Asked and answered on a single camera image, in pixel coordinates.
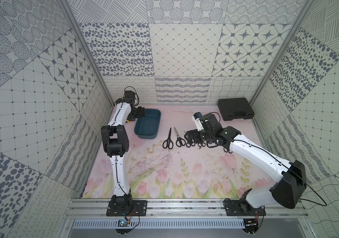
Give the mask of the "black scissors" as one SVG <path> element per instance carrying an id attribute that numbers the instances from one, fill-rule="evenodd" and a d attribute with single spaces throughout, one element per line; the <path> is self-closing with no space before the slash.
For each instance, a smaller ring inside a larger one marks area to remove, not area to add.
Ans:
<path id="1" fill-rule="evenodd" d="M 171 130 L 172 129 L 169 129 L 168 137 L 162 144 L 163 149 L 171 150 L 173 148 L 173 141 L 171 140 Z"/>
<path id="2" fill-rule="evenodd" d="M 185 146 L 185 145 L 186 145 L 186 140 L 183 139 L 183 138 L 179 135 L 179 133 L 178 133 L 178 131 L 177 131 L 176 128 L 174 128 L 174 131 L 175 131 L 175 134 L 176 134 L 176 143 L 175 143 L 176 146 L 178 146 L 178 147 Z"/>

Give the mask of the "teal plastic storage box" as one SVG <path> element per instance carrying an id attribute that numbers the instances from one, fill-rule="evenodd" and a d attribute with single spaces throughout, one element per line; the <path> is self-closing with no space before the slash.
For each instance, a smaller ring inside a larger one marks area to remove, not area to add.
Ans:
<path id="1" fill-rule="evenodd" d="M 145 109 L 145 116 L 138 118 L 134 133 L 140 139 L 155 139 L 158 134 L 161 111 L 158 109 Z"/>

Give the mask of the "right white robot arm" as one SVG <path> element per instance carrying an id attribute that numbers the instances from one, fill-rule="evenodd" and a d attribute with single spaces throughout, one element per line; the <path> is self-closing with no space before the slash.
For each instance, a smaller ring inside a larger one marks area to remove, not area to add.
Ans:
<path id="1" fill-rule="evenodd" d="M 262 206 L 278 203 L 293 209 L 311 186 L 307 183 L 305 165 L 299 161 L 291 162 L 276 156 L 249 140 L 239 130 L 222 127 L 215 115 L 200 112 L 192 116 L 196 129 L 189 131 L 188 138 L 195 142 L 204 142 L 214 147 L 223 147 L 251 161 L 274 181 L 274 184 L 261 189 L 248 189 L 240 198 L 238 207 L 243 214 L 248 214 Z"/>

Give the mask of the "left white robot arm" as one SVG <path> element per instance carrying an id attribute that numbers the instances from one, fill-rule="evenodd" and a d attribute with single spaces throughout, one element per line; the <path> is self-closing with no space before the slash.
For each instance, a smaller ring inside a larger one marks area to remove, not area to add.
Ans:
<path id="1" fill-rule="evenodd" d="M 140 98 L 132 86 L 124 89 L 123 97 L 116 100 L 116 111 L 109 123 L 101 128 L 103 148 L 113 169 L 114 195 L 112 206 L 132 206 L 132 195 L 127 179 L 124 156 L 129 151 L 129 139 L 125 124 L 144 117 L 145 108 L 139 106 Z"/>

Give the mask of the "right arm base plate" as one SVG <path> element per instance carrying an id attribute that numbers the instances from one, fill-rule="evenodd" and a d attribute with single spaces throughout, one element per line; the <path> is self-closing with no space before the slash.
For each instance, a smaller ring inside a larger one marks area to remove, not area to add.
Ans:
<path id="1" fill-rule="evenodd" d="M 264 207 L 253 208 L 246 201 L 232 200 L 226 198 L 223 200 L 223 206 L 226 210 L 227 216 L 251 216 L 262 217 L 266 215 Z"/>

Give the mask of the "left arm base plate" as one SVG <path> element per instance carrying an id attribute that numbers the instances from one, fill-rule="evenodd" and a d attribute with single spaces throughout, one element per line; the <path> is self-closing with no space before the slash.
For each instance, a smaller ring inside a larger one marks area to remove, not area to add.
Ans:
<path id="1" fill-rule="evenodd" d="M 131 200 L 125 197 L 113 197 L 109 202 L 107 216 L 146 216 L 146 200 Z"/>

